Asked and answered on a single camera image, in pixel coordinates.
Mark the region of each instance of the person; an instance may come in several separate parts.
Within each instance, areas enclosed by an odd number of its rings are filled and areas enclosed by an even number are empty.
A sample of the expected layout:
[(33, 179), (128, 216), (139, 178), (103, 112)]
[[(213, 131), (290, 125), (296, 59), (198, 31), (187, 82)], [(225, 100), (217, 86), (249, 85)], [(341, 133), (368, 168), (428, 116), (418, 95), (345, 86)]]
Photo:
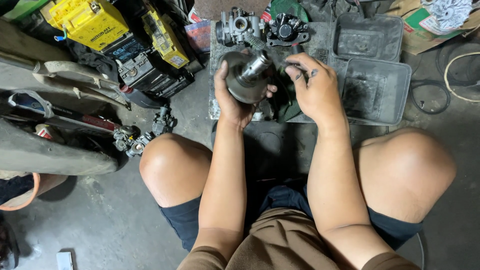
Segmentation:
[[(255, 107), (227, 90), (226, 62), (214, 79), (221, 114), (213, 152), (176, 134), (146, 146), (141, 176), (189, 251), (178, 269), (418, 269), (395, 250), (451, 184), (452, 156), (411, 127), (352, 150), (335, 71), (306, 53), (286, 61), (299, 106), (318, 126), (302, 190), (277, 185), (260, 199), (261, 188), (247, 191), (242, 132)], [(267, 97), (276, 90), (269, 86)]]

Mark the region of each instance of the brown shirt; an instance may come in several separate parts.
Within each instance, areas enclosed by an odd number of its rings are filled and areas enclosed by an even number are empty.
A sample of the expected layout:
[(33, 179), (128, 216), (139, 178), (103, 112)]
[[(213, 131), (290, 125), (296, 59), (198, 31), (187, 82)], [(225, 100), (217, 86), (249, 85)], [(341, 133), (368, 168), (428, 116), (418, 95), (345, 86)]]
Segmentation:
[[(314, 222), (298, 210), (265, 211), (229, 262), (211, 247), (192, 250), (178, 270), (337, 270)], [(362, 270), (420, 270), (397, 254), (372, 258)]]

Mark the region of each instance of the hand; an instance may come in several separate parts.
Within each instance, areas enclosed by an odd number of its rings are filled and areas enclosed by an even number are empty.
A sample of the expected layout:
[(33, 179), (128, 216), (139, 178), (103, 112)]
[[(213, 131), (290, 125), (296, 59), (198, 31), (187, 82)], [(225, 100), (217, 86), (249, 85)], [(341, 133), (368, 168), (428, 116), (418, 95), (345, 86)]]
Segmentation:
[[(288, 66), (285, 72), (295, 85), (300, 109), (317, 125), (344, 124), (346, 115), (342, 107), (336, 73), (333, 68), (310, 57), (306, 53), (287, 57), (287, 62), (298, 66)], [(303, 75), (308, 75), (308, 83)]]
[[(215, 97), (221, 110), (220, 119), (243, 129), (252, 120), (256, 105), (242, 103), (230, 94), (225, 82), (227, 75), (228, 64), (223, 60), (214, 76)], [(267, 98), (271, 98), (276, 91), (276, 86), (267, 85)]]

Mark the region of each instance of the dark blue shorts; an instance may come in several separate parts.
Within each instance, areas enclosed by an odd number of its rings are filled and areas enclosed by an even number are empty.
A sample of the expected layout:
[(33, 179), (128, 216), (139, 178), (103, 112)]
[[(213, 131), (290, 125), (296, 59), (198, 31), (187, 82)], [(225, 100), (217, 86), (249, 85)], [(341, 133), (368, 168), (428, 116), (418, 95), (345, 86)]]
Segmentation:
[[(245, 230), (266, 210), (288, 207), (305, 212), (310, 218), (312, 211), (307, 201), (307, 185), (302, 180), (257, 181), (247, 184), (247, 212)], [(200, 197), (177, 206), (162, 208), (160, 211), (182, 241), (182, 246), (191, 251), (198, 234), (198, 208)], [(422, 228), (422, 223), (399, 221), (368, 208), (370, 221), (377, 233), (394, 250)]]

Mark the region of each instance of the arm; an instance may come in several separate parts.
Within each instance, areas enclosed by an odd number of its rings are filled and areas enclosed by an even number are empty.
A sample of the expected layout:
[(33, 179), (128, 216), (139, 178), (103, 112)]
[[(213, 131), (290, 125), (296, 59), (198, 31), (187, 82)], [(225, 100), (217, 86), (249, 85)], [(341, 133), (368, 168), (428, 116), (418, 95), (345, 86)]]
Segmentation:
[[(243, 129), (255, 106), (238, 102), (228, 91), (224, 61), (215, 74), (215, 97), (221, 109), (212, 163), (198, 212), (198, 236), (193, 248), (209, 246), (228, 261), (242, 242), (247, 203)], [(267, 97), (276, 92), (268, 86)]]
[(307, 182), (315, 225), (337, 262), (361, 269), (376, 255), (393, 250), (370, 224), (335, 71), (305, 53), (292, 55), (287, 61), (298, 64), (309, 76), (306, 83), (300, 69), (286, 69), (295, 83), (300, 108), (318, 126)]

